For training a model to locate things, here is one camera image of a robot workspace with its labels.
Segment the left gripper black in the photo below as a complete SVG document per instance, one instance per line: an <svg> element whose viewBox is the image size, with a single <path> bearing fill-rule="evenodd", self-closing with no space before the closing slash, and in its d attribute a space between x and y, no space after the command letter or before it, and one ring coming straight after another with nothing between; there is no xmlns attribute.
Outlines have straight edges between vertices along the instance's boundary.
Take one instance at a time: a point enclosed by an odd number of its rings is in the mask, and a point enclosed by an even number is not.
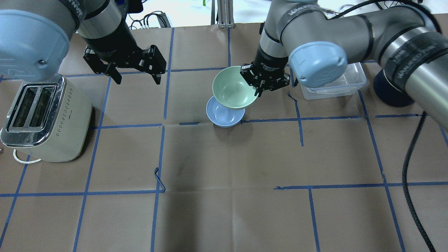
<svg viewBox="0 0 448 252"><path fill-rule="evenodd" d="M122 76L117 69L131 68L150 74L156 85L161 84L161 75L166 72L166 59L154 44L146 49L140 48L126 24L120 23L105 37L84 40L88 45L83 59L94 73L104 73L120 85Z"/></svg>

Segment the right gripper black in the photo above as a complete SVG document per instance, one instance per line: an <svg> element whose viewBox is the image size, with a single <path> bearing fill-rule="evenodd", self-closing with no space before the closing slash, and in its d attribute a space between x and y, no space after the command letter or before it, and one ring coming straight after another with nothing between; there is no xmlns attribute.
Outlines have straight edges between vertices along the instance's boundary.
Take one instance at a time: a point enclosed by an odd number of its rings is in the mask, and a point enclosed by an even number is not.
<svg viewBox="0 0 448 252"><path fill-rule="evenodd" d="M240 75L255 88L255 96L261 97L264 91L275 91L290 84L290 74L285 73L287 62L286 56L271 56L259 47L254 61L240 68Z"/></svg>

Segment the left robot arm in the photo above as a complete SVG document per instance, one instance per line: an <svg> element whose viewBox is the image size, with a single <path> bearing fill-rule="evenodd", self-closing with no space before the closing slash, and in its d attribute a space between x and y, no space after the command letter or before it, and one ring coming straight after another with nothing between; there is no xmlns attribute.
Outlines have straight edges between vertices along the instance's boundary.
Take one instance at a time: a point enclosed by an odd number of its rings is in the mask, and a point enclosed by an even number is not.
<svg viewBox="0 0 448 252"><path fill-rule="evenodd" d="M166 60L156 45L141 49L125 19L143 10L140 0L2 0L0 71L29 82L49 80L78 33L83 59L95 74L121 83L119 68L152 75L160 84Z"/></svg>

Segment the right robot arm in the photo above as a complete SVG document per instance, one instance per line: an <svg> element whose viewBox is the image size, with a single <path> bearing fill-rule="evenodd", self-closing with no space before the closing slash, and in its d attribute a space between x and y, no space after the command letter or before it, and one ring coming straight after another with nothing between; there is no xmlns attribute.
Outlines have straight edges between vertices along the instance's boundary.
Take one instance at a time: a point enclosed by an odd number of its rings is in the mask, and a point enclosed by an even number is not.
<svg viewBox="0 0 448 252"><path fill-rule="evenodd" d="M351 63L376 61L388 90L410 97L447 128L447 38L423 6L403 5L353 16L350 8L328 19L316 0L273 0L252 64L223 70L214 81L216 98L242 98L242 91L289 85L316 88L337 80Z"/></svg>

